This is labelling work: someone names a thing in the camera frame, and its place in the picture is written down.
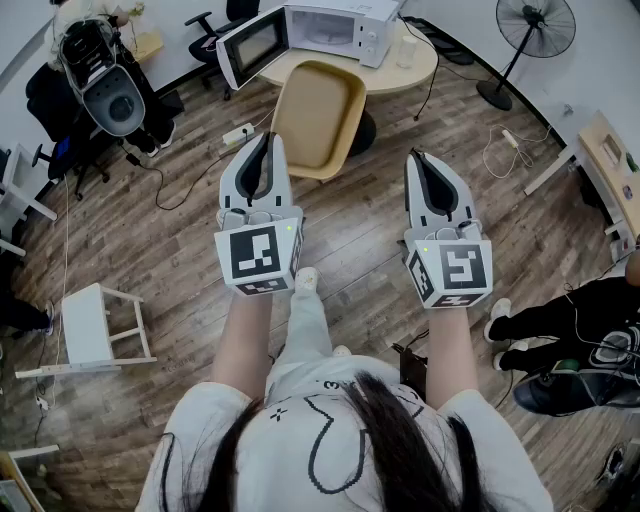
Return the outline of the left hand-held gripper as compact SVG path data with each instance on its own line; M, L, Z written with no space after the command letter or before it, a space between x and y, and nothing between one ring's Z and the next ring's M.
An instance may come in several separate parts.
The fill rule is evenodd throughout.
M262 133L224 170L215 247L225 284L244 296L294 288L304 242L282 138Z

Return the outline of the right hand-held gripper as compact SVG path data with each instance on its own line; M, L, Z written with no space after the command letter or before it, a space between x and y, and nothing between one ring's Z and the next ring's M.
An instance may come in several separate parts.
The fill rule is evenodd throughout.
M466 182L447 164L412 149L405 162L407 268L426 309L469 308L493 290L492 244ZM425 224L459 224L427 228Z

